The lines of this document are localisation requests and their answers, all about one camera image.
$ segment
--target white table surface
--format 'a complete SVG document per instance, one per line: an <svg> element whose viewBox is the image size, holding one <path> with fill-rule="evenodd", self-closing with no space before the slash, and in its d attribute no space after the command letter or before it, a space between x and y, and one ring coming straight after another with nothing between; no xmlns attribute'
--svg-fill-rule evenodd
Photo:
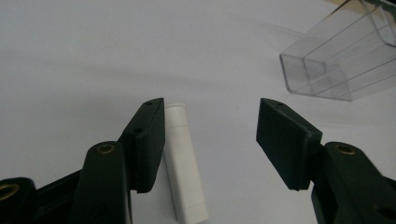
<svg viewBox="0 0 396 224"><path fill-rule="evenodd" d="M116 140L145 101L184 103L215 223L316 223L255 141L260 98L360 147L396 179L396 88L352 103L290 94L279 53L336 6L320 0L2 1L0 179L38 188ZM177 223L166 168L134 223Z"/></svg>

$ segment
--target black plastic part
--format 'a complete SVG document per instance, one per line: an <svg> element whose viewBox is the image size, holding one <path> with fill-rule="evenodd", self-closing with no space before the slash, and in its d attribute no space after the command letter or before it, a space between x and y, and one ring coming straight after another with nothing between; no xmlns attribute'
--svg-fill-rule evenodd
<svg viewBox="0 0 396 224"><path fill-rule="evenodd" d="M65 224L70 215L80 171L37 190L34 224Z"/></svg>
<svg viewBox="0 0 396 224"><path fill-rule="evenodd" d="M149 192L154 186L165 144L163 98L142 104L119 142L125 150L130 188L137 193Z"/></svg>
<svg viewBox="0 0 396 224"><path fill-rule="evenodd" d="M312 189L311 199L318 224L333 224L338 204L329 185L323 185L322 188L315 185Z"/></svg>
<svg viewBox="0 0 396 224"><path fill-rule="evenodd" d="M287 105L261 99L256 140L289 189L308 189L322 132Z"/></svg>
<svg viewBox="0 0 396 224"><path fill-rule="evenodd" d="M323 171L337 203L332 223L396 223L396 191L361 150L326 144Z"/></svg>
<svg viewBox="0 0 396 224"><path fill-rule="evenodd" d="M0 181L0 223L31 223L36 191L31 179L19 177Z"/></svg>
<svg viewBox="0 0 396 224"><path fill-rule="evenodd" d="M122 144L90 148L81 170L70 224L131 223L129 188Z"/></svg>
<svg viewBox="0 0 396 224"><path fill-rule="evenodd" d="M388 183L393 187L393 189L396 191L396 181L392 180L390 178L385 177L385 179L388 181Z"/></svg>

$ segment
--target transparent container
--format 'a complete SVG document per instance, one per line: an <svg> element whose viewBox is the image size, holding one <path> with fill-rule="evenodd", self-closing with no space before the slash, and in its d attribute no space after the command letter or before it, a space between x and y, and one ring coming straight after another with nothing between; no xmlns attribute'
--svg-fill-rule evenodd
<svg viewBox="0 0 396 224"><path fill-rule="evenodd" d="M396 5L349 0L280 54L293 93L352 101L396 86Z"/></svg>

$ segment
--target metal bolt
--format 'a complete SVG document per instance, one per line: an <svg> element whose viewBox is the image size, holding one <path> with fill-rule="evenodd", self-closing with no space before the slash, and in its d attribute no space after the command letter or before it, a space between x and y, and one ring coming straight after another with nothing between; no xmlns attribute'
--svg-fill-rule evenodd
<svg viewBox="0 0 396 224"><path fill-rule="evenodd" d="M18 190L20 186L18 184L4 184L0 186L0 201L12 197Z"/></svg>
<svg viewBox="0 0 396 224"><path fill-rule="evenodd" d="M116 149L116 147L114 147L113 145L110 144L105 144L105 145L101 145L96 149L96 152L102 155L111 153L112 151L114 151Z"/></svg>

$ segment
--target white plastic tube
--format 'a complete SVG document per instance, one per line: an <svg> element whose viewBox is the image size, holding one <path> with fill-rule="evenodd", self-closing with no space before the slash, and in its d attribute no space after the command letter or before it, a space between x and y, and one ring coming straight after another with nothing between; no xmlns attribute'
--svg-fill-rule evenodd
<svg viewBox="0 0 396 224"><path fill-rule="evenodd" d="M165 130L164 154L177 221L184 224L204 221L209 214L183 104L165 107Z"/></svg>

